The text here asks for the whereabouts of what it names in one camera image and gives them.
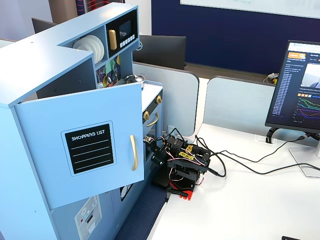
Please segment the chalkboard label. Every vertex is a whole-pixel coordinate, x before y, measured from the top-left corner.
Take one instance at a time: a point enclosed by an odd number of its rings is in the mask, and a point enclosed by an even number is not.
[[[65,133],[74,174],[114,163],[110,124]]]

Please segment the black cable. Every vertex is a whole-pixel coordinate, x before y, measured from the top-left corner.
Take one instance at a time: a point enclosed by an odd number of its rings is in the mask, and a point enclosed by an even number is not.
[[[197,145],[197,146],[199,146],[199,145],[198,145],[198,139],[202,139],[203,142],[205,141],[203,138],[198,137],[197,135],[195,135],[195,138],[196,138],[196,145]],[[211,169],[210,167],[208,167],[208,171],[209,171],[210,173],[216,175],[217,177],[225,178],[225,177],[227,176],[227,169],[226,169],[226,165],[225,165],[224,161],[223,161],[214,151],[212,151],[211,149],[209,149],[209,147],[207,146],[207,144],[206,144],[205,142],[204,142],[204,144],[202,144],[202,145],[203,145],[208,151],[210,151],[210,152],[212,153],[212,154],[210,155],[210,158],[211,158],[212,156],[216,156],[216,157],[220,160],[220,162],[222,163],[222,166],[223,166],[224,174],[221,175],[221,174],[219,174],[217,171]]]
[[[243,157],[243,156],[239,156],[239,155],[237,155],[237,154],[235,154],[235,153],[231,153],[231,152],[229,152],[229,151],[227,151],[227,150],[223,150],[223,151],[220,151],[220,152],[216,152],[216,153],[214,153],[213,155],[218,155],[218,154],[222,154],[223,152],[226,152],[226,153],[228,153],[228,154],[230,154],[230,155],[234,155],[234,156],[236,156],[236,157],[238,157],[238,158],[240,158],[240,159],[244,159],[244,160],[250,161],[250,162],[252,162],[252,163],[259,163],[261,160],[263,160],[263,159],[265,159],[265,158],[267,158],[267,157],[275,154],[280,148],[282,148],[282,147],[283,147],[284,145],[286,145],[287,143],[294,143],[294,142],[297,142],[297,141],[306,139],[306,138],[308,138],[308,137],[310,137],[310,136],[311,136],[311,133],[306,133],[305,135],[298,137],[296,140],[286,141],[284,144],[282,144],[280,147],[278,147],[274,152],[272,152],[272,153],[270,153],[270,154],[268,154],[268,155],[266,155],[266,156],[263,156],[262,158],[260,158],[260,159],[257,160],[257,161],[250,160],[250,159],[248,159],[248,158],[246,158],[246,157]],[[196,135],[195,138],[196,138],[197,144],[198,144],[198,141],[199,141],[204,147],[206,147],[206,148],[208,147],[208,146],[206,145],[205,140],[204,140],[202,137],[198,137],[198,136]]]
[[[269,131],[266,134],[265,137],[265,142],[267,144],[272,144],[272,136],[275,133],[275,131],[277,131],[279,128],[277,127],[271,127],[269,129]],[[310,137],[312,137],[314,140],[316,141],[320,141],[320,135],[318,133],[309,133],[309,132],[305,132],[305,134],[310,134]]]
[[[219,174],[217,171],[211,169],[210,167],[208,167],[208,171],[209,171],[210,173],[216,175],[217,177],[225,178],[225,177],[227,176],[227,169],[226,169],[226,165],[225,165],[224,161],[222,161],[222,159],[221,159],[218,155],[213,155],[213,154],[212,154],[210,157],[212,157],[212,156],[216,156],[216,157],[220,160],[220,162],[222,163],[222,166],[223,166],[224,174],[221,175],[221,174]]]
[[[250,171],[254,172],[255,174],[259,174],[259,175],[267,175],[267,174],[270,174],[270,173],[273,173],[273,172],[276,172],[276,171],[279,171],[279,170],[288,169],[288,168],[292,168],[292,167],[296,167],[296,166],[302,166],[302,165],[304,165],[304,166],[309,166],[309,167],[311,167],[311,168],[313,168],[313,169],[315,169],[315,170],[320,171],[320,168],[318,168],[318,167],[316,167],[316,166],[313,166],[313,165],[311,165],[311,164],[309,164],[309,163],[297,163],[297,164],[293,164],[293,165],[289,165],[289,166],[283,166],[283,167],[280,167],[280,168],[276,168],[276,169],[273,169],[273,170],[267,171],[267,172],[258,172],[258,171],[253,170],[252,168],[244,165],[242,162],[240,162],[240,161],[238,161],[238,160],[236,160],[236,159],[234,159],[234,158],[232,158],[232,157],[230,157],[230,156],[228,156],[228,155],[225,155],[225,154],[223,154],[223,153],[220,153],[220,154],[223,155],[223,156],[225,156],[225,157],[227,157],[227,158],[229,158],[229,159],[231,159],[231,160],[233,160],[233,161],[235,161],[235,162],[237,162],[238,164],[244,166],[245,168],[247,168],[247,169],[249,169]]]
[[[179,130],[175,127],[169,134],[167,134],[166,136],[164,136],[163,138],[165,139],[165,138],[167,138],[168,136],[170,136],[174,131],[177,131],[177,133],[179,134],[179,136],[182,138],[182,140],[185,142],[185,139],[184,139],[184,137],[181,135],[181,133],[179,132]],[[157,139],[156,139],[156,141],[159,141],[159,140],[161,140],[162,138],[161,137],[158,137]]]
[[[308,138],[308,137],[310,137],[310,136],[311,136],[311,133],[307,133],[307,134],[304,135],[304,136],[300,136],[297,140],[294,140],[294,142],[299,141],[299,140],[303,140],[303,139]],[[197,145],[198,145],[198,141],[199,141],[204,147],[207,148],[207,150],[209,150],[209,151],[212,152],[212,150],[210,150],[210,149],[208,148],[205,140],[204,140],[202,137],[198,137],[198,136],[196,135],[195,138],[196,138],[196,143],[197,143]],[[276,169],[273,169],[273,170],[267,171],[267,172],[258,172],[258,171],[256,171],[256,170],[253,170],[252,168],[246,166],[246,165],[243,164],[242,162],[240,162],[240,161],[238,161],[238,160],[236,160],[236,159],[234,159],[234,158],[232,158],[232,157],[230,157],[230,156],[228,156],[228,155],[226,155],[226,154],[224,154],[224,153],[222,153],[222,152],[228,152],[228,151],[224,150],[224,151],[221,151],[221,152],[218,152],[218,153],[213,153],[213,154],[223,155],[223,156],[225,156],[225,157],[227,157],[227,158],[229,158],[229,159],[237,162],[238,164],[244,166],[245,168],[247,168],[248,170],[252,171],[253,173],[259,174],[259,175],[267,175],[267,174],[270,174],[270,173],[273,173],[273,172],[276,172],[276,171],[280,171],[280,170],[283,170],[283,169],[288,169],[288,168],[292,168],[292,167],[296,167],[296,166],[308,166],[308,167],[311,167],[311,168],[313,168],[313,169],[315,169],[315,170],[320,171],[320,168],[318,168],[318,167],[316,167],[316,166],[313,166],[313,165],[311,165],[311,164],[309,164],[309,163],[297,163],[297,164],[293,164],[293,165],[289,165],[289,166],[283,166],[283,167],[280,167],[280,168],[276,168]]]

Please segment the blue carpet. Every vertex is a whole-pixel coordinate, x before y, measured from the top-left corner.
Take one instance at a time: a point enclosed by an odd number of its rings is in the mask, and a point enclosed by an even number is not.
[[[5,237],[2,235],[1,231],[0,231],[0,240],[5,240]]]
[[[167,192],[146,183],[115,240],[146,240],[165,204]]]

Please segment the cable plug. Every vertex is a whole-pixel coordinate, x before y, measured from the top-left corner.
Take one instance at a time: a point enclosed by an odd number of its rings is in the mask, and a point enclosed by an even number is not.
[[[210,173],[212,173],[213,175],[216,175],[216,176],[219,175],[218,172],[216,172],[215,170],[211,169],[210,167],[208,167],[208,171],[209,171]]]
[[[310,133],[310,132],[306,132],[306,133],[305,133],[305,135],[298,137],[298,139],[297,139],[297,140],[299,140],[299,141],[300,141],[300,140],[303,140],[303,139],[309,138],[309,137],[311,137],[311,135],[312,135],[312,133]]]

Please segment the whiteboard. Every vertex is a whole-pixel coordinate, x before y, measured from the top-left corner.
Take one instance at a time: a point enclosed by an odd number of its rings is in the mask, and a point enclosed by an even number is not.
[[[180,0],[180,4],[320,19],[320,0]]]

